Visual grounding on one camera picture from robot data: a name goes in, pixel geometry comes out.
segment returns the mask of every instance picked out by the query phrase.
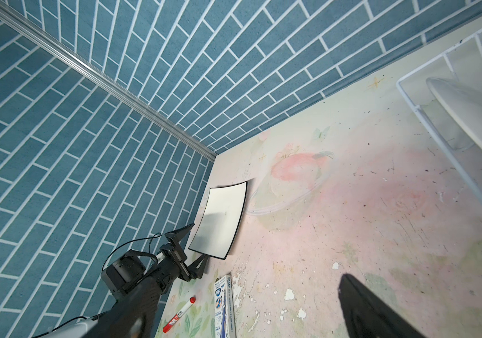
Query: mini whiteboard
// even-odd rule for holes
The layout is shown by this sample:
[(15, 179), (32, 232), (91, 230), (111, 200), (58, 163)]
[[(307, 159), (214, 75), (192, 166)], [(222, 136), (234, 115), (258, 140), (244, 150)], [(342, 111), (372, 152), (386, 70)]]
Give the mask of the mini whiteboard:
[(245, 207), (247, 182), (210, 188), (200, 226), (189, 249), (225, 260), (235, 239)]

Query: black cable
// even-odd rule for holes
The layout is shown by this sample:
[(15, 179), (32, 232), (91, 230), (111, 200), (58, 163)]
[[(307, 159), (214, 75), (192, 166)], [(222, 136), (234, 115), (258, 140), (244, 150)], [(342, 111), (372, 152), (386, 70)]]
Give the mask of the black cable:
[(58, 327), (52, 329), (50, 332), (42, 333), (42, 334), (39, 334), (38, 336), (34, 336), (34, 337), (31, 337), (31, 338), (38, 338), (38, 337), (42, 337), (42, 336), (45, 336), (45, 335), (47, 335), (47, 334), (50, 334), (50, 333), (52, 333), (53, 331), (57, 330), (58, 328), (62, 327), (63, 325), (66, 325), (66, 324), (68, 324), (68, 323), (70, 323), (71, 321), (76, 320), (76, 319), (87, 319), (87, 318), (86, 318), (86, 317), (83, 317), (83, 316), (74, 317), (74, 318), (72, 318), (71, 320), (68, 320), (68, 321), (62, 323), (61, 325), (59, 325)]
[(116, 252), (118, 249), (120, 249), (121, 247), (127, 245), (128, 243), (132, 243), (132, 242), (135, 242), (135, 241), (143, 241), (143, 240), (150, 240), (149, 241), (149, 253), (151, 253), (151, 242), (154, 240), (154, 239), (157, 239), (159, 237), (161, 237), (162, 234), (158, 233), (152, 237), (145, 237), (145, 238), (142, 238), (142, 239), (135, 239), (135, 240), (131, 240), (131, 241), (128, 241), (124, 244), (121, 244), (120, 246), (116, 247), (114, 251), (112, 251), (108, 257), (106, 257), (106, 260), (104, 260), (104, 264), (102, 264), (102, 271), (104, 271), (104, 265), (106, 265), (106, 262), (108, 261), (108, 259), (111, 257), (111, 255), (113, 255), (114, 252)]

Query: blue brick wall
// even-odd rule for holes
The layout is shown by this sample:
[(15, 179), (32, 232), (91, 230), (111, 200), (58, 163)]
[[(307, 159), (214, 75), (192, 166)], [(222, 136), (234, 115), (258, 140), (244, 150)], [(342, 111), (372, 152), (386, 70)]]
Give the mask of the blue brick wall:
[(4, 1), (218, 153), (482, 13), (482, 0)]
[(0, 337), (109, 309), (105, 257), (194, 220), (211, 167), (0, 22)]

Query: white wire rack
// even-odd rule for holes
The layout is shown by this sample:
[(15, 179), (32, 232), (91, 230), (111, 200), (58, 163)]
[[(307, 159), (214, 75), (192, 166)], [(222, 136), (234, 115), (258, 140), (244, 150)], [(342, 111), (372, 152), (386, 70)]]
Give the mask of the white wire rack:
[(449, 143), (442, 137), (440, 132), (437, 130), (431, 119), (427, 116), (427, 114), (423, 111), (423, 108), (421, 107), (420, 104), (414, 103), (413, 99), (410, 97), (410, 95), (407, 94), (406, 90), (403, 88), (403, 84), (406, 83), (408, 80), (412, 80), (416, 76), (419, 76), (420, 72), (422, 71), (430, 71), (434, 70), (437, 68), (436, 64), (440, 63), (440, 66), (442, 66), (445, 63), (445, 66), (449, 71), (449, 77), (454, 78), (455, 80), (459, 81), (459, 74), (455, 71), (455, 68), (453, 67), (454, 62), (452, 60), (452, 55), (459, 49), (467, 49), (465, 46), (469, 45), (469, 50), (470, 52), (473, 50), (471, 47), (476, 46), (476, 52), (479, 54), (477, 56), (480, 56), (480, 62), (482, 64), (482, 29), (476, 31), (474, 34), (462, 39), (459, 43), (455, 44), (451, 48), (447, 49), (440, 55), (432, 58), (428, 62), (420, 65), (419, 67), (415, 68), (413, 71), (407, 73), (405, 76), (401, 77), (397, 83), (396, 87), (398, 88), (399, 92), (402, 94), (410, 108), (413, 110), (415, 115), (419, 118), (423, 126), (427, 129), (427, 131), (430, 133), (430, 135), (433, 137), (433, 139), (436, 141), (438, 146), (440, 146), (440, 149), (443, 151), (443, 153), (447, 156), (447, 158), (451, 161), (452, 165), (454, 168), (458, 171), (458, 173), (462, 176), (466, 184), (469, 186), (469, 188), (472, 190), (474, 195), (477, 197), (479, 202), (482, 205), (482, 190), (480, 187), (477, 185), (475, 180), (471, 177), (470, 174), (468, 174), (467, 170), (464, 168), (464, 166), (461, 164), (461, 162), (457, 159), (455, 154), (457, 153), (457, 150), (454, 150)]

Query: red and white marker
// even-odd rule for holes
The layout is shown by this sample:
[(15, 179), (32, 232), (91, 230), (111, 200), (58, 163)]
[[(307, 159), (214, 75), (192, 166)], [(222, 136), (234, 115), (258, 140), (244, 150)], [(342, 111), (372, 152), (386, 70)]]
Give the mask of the red and white marker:
[(186, 302), (186, 304), (179, 310), (179, 312), (177, 312), (177, 314), (173, 316), (171, 321), (166, 324), (166, 326), (162, 329), (162, 332), (168, 332), (170, 328), (172, 328), (172, 326), (177, 323), (179, 318), (181, 318), (190, 309), (190, 307), (192, 306), (192, 304), (194, 304), (195, 301), (196, 297), (191, 297), (190, 301)]

